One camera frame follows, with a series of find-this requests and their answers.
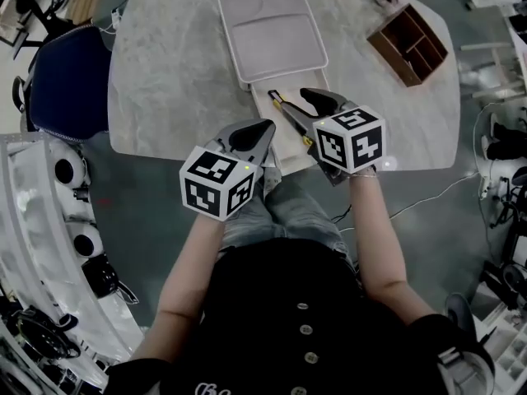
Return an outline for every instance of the white shelf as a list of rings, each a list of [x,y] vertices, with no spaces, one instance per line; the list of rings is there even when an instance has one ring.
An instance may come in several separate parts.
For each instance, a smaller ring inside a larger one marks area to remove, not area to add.
[[[489,289],[480,285],[478,293],[487,295]],[[496,331],[485,344],[496,365],[495,394],[515,394],[527,380],[527,319],[500,303],[483,320],[488,329]]]
[[[60,309],[79,319],[72,332],[94,351],[127,360],[135,347],[115,330],[78,264],[57,199],[48,141],[11,155],[8,167],[22,236]]]
[[[68,338],[92,354],[127,360],[142,332],[124,301],[116,294],[98,300],[82,272],[64,217],[93,221],[93,211],[54,180],[50,139],[44,133],[0,135],[0,266],[24,308],[34,305],[55,322],[74,315],[79,324]],[[59,364],[98,388],[107,384],[85,351]]]
[[[41,380],[42,383],[46,384],[51,390],[58,395],[66,395],[60,388],[53,383],[48,376],[44,374],[42,370],[35,364],[35,362],[26,354],[22,347],[16,342],[14,336],[7,330],[6,325],[0,320],[0,335],[7,341],[7,344],[15,351],[22,360],[26,363],[27,367]]]

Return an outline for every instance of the blue chair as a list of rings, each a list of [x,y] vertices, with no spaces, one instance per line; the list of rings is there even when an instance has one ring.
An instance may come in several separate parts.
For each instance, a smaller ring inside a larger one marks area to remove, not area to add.
[[[110,59],[99,29],[92,25],[79,26],[40,48],[30,87],[19,77],[13,83],[13,101],[26,114],[28,130],[34,126],[76,143],[107,132]]]

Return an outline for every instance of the wooden organizer box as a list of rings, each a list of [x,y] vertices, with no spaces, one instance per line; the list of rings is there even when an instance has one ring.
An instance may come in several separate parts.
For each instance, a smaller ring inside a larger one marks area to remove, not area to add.
[[[409,4],[392,15],[368,41],[406,86],[421,85],[448,55],[431,27]]]

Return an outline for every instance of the white cable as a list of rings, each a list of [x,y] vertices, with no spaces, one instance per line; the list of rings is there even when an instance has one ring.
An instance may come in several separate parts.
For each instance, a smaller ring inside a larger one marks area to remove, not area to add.
[[[436,196],[432,196],[432,197],[427,197],[426,199],[422,199],[420,201],[417,201],[415,203],[412,203],[412,205],[409,205],[403,209],[401,209],[400,211],[398,212],[395,212],[391,217],[390,219],[393,220],[395,217],[401,215],[403,212],[407,211],[408,209],[412,209],[413,207],[416,207],[419,203],[423,203],[423,202],[428,202],[428,201],[431,201],[433,199],[437,199],[437,198],[440,198],[441,196],[443,196],[446,192],[448,192],[451,188],[453,188],[457,183],[461,183],[462,181],[465,181],[465,180],[468,180],[468,179],[471,179],[474,175],[477,175],[479,174],[479,172],[475,171],[473,172],[471,175],[467,175],[466,177],[462,177],[461,179],[457,180],[457,181],[454,181],[449,187],[447,187],[445,190],[443,190],[441,193],[439,193],[438,195]],[[349,231],[349,230],[355,230],[355,227],[348,227],[348,228],[344,228],[343,230],[340,230],[341,233],[343,233],[344,231]]]
[[[105,34],[109,34],[109,35],[116,35],[117,32],[110,32],[110,28],[114,28],[114,23],[112,22],[109,26],[107,26],[106,28],[99,28],[99,31],[100,32],[104,32]]]
[[[488,103],[487,105],[485,105],[482,108],[482,110],[478,113],[478,116],[476,117],[476,121],[474,122],[474,126],[472,128],[472,152],[473,152],[473,155],[474,155],[474,162],[476,163],[476,170],[479,172],[479,175],[481,175],[482,177],[484,177],[484,176],[483,176],[483,174],[481,174],[481,170],[480,170],[479,164],[478,164],[478,156],[476,155],[476,127],[478,126],[479,118],[481,117],[481,114],[483,114],[483,111],[485,111],[491,105],[501,105],[501,104],[497,103],[497,102],[491,102],[491,103]],[[493,164],[493,162],[491,162],[491,164],[489,165],[489,168],[488,168],[488,177],[489,178],[490,178],[491,172],[492,172],[492,164]]]

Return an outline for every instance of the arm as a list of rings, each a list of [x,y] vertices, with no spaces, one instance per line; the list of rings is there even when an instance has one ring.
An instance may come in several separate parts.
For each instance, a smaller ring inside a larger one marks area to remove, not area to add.
[[[131,360],[174,361],[201,308],[223,239],[222,222],[198,215],[161,291],[152,327]]]
[[[403,251],[392,227],[379,180],[351,177],[357,252],[366,293],[406,324],[435,312],[408,285]]]

